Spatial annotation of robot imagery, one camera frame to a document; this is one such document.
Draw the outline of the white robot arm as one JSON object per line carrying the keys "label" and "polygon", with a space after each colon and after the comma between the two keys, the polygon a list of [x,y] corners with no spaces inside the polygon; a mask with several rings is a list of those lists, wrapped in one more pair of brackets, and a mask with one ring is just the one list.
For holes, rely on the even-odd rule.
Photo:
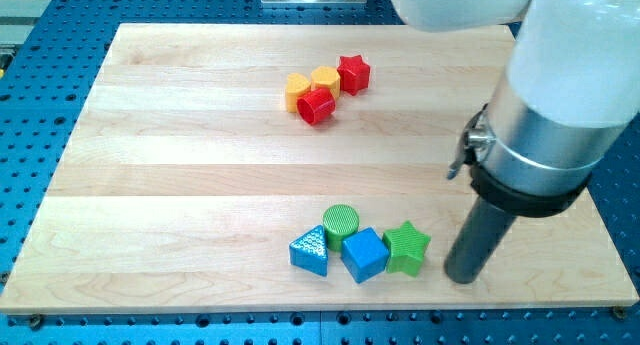
{"label": "white robot arm", "polygon": [[516,22],[491,100],[466,124],[448,174],[476,201],[444,269],[473,282],[519,217],[567,209],[639,110],[639,0],[391,0],[428,32]]}

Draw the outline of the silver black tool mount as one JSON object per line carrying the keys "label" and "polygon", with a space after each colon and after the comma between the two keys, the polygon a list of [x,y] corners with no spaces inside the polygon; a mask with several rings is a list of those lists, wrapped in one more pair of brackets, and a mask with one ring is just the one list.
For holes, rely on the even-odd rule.
{"label": "silver black tool mount", "polygon": [[553,216],[579,197],[624,128],[556,122],[502,76],[489,103],[465,125],[447,178],[467,165],[471,187],[485,202],[514,216]]}

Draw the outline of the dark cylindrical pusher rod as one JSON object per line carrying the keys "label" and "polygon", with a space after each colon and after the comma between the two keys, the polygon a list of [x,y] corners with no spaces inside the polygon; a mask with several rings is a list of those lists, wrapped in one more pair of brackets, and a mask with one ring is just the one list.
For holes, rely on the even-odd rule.
{"label": "dark cylindrical pusher rod", "polygon": [[514,214],[478,197],[447,254],[446,275],[459,284],[474,282],[515,219]]}

